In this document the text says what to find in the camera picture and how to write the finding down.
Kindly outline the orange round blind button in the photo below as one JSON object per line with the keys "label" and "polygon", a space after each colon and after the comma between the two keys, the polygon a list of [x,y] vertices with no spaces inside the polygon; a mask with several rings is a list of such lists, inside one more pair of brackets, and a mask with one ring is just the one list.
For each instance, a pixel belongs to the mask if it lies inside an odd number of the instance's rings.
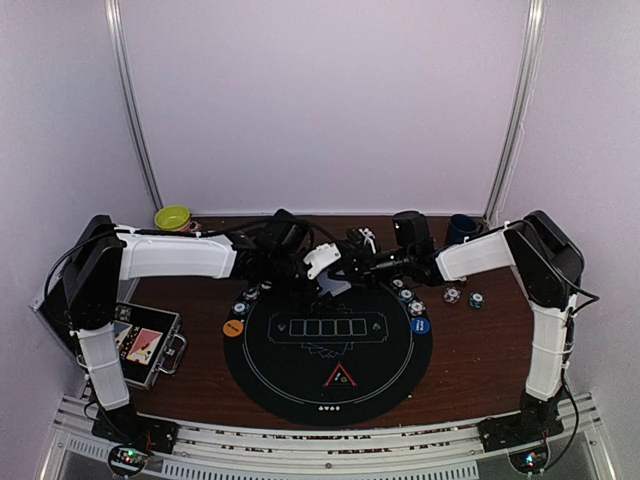
{"label": "orange round blind button", "polygon": [[222,327],[222,333],[227,338],[237,338],[243,332],[244,322],[238,319],[227,320]]}

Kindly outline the blue round blind button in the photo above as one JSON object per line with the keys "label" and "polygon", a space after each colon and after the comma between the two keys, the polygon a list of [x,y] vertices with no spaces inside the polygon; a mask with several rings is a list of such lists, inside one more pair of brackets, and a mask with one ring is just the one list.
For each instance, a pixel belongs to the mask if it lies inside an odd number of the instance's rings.
{"label": "blue round blind button", "polygon": [[426,317],[413,317],[410,321],[410,328],[416,335],[426,335],[431,332],[431,323]]}

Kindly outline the blue white poker chip stack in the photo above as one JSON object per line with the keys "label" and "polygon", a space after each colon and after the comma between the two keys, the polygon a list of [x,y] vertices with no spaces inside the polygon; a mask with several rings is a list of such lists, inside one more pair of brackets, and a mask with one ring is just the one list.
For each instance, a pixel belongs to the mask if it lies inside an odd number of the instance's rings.
{"label": "blue white poker chip stack", "polygon": [[456,304],[461,298],[461,291],[456,287],[446,287],[443,300],[448,304]]}

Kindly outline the red black triangle marker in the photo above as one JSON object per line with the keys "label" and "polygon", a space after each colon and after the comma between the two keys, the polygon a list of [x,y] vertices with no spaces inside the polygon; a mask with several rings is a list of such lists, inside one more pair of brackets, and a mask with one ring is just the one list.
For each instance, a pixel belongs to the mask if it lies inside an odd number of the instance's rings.
{"label": "red black triangle marker", "polygon": [[354,378],[349,374],[349,372],[345,369],[345,367],[338,363],[336,367],[333,369],[326,382],[324,383],[325,388],[330,387],[356,387],[357,383]]}

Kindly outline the green poker chip stack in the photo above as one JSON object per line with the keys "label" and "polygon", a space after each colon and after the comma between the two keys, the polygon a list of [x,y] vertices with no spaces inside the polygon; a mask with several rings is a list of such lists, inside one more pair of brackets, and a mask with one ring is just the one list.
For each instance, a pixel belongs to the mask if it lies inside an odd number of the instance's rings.
{"label": "green poker chip stack", "polygon": [[480,292],[473,292],[469,296],[469,305],[474,309],[480,309],[485,304],[485,296]]}

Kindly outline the blue playing card deck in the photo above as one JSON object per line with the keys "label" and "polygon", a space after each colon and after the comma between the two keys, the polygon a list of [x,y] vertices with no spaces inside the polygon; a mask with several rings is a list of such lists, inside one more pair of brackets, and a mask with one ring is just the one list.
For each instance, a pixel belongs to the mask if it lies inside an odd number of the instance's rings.
{"label": "blue playing card deck", "polygon": [[316,278],[316,281],[319,287],[319,297],[324,297],[326,295],[336,297],[350,290],[352,287],[352,284],[349,281],[331,279],[326,273],[320,274]]}

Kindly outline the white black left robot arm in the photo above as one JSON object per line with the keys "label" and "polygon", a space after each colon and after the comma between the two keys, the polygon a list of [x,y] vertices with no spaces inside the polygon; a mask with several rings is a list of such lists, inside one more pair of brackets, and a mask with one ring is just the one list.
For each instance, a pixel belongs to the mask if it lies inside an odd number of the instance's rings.
{"label": "white black left robot arm", "polygon": [[51,267],[40,307],[74,344],[98,407],[96,426],[123,444],[149,442],[153,429],[134,405],[122,365],[122,345],[139,330],[121,299],[122,284],[155,277],[244,281],[312,307],[364,283],[378,252],[365,227],[339,238],[283,209],[201,231],[124,226],[96,215]]}

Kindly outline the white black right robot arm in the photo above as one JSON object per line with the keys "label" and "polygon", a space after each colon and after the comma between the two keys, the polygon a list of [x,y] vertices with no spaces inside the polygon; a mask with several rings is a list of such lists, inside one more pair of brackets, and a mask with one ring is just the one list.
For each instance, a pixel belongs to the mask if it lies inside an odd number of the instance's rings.
{"label": "white black right robot arm", "polygon": [[574,325],[598,296],[584,290],[584,256],[543,211],[434,249],[432,242],[412,242],[377,253],[367,262],[373,275],[403,273],[434,286],[461,282],[475,274],[511,268],[534,319],[532,353],[519,410],[478,425],[482,439],[500,446],[509,440],[530,442],[559,430],[557,405],[568,394],[566,371],[573,351]]}

